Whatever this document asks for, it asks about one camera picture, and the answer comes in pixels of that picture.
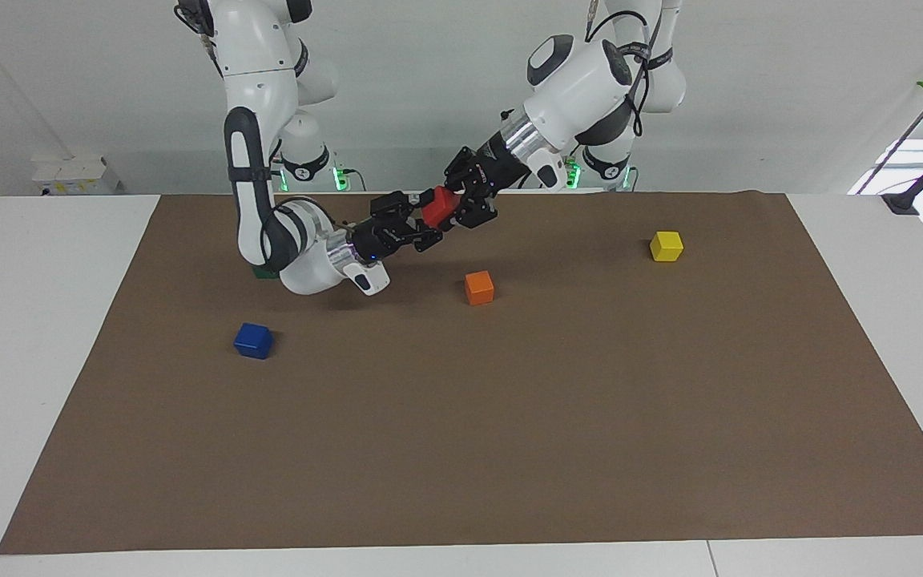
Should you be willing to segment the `brown table mat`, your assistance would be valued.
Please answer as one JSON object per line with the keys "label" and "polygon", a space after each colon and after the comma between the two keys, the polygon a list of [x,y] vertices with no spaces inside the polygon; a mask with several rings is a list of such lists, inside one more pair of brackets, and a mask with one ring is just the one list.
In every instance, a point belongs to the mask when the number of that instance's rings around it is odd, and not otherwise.
{"label": "brown table mat", "polygon": [[923,432],[787,197],[498,208],[301,297],[162,198],[0,555],[923,535]]}

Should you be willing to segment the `white box yellow label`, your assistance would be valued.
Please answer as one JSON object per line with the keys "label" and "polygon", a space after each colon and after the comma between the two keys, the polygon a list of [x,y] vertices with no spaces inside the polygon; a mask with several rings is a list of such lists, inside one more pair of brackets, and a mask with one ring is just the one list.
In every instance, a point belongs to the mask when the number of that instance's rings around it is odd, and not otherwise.
{"label": "white box yellow label", "polygon": [[30,182],[40,195],[114,195],[125,190],[105,157],[95,155],[37,162]]}

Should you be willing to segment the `red cube block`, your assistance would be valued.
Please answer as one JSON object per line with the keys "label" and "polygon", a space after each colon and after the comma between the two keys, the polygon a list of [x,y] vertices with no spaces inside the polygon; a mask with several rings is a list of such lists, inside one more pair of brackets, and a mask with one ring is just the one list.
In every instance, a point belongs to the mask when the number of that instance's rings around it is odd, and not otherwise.
{"label": "red cube block", "polygon": [[436,186],[420,194],[422,222],[426,227],[441,232],[448,230],[450,220],[457,211],[459,196],[444,186]]}

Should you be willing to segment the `blue cube block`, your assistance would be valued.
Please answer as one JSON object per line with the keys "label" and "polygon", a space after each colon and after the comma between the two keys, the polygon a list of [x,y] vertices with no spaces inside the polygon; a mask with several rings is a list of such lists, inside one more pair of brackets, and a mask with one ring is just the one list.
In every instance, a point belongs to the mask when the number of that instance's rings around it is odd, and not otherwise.
{"label": "blue cube block", "polygon": [[233,346],[242,357],[267,359],[270,357],[272,343],[274,336],[268,326],[242,324],[234,337]]}

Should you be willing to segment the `orange cube block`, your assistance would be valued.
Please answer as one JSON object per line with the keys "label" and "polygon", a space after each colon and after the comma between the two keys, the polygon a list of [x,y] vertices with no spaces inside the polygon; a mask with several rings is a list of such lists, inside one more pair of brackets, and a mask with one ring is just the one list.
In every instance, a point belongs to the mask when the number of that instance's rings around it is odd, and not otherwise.
{"label": "orange cube block", "polygon": [[486,270],[465,274],[464,288],[466,302],[469,306],[494,302],[495,286],[490,273]]}

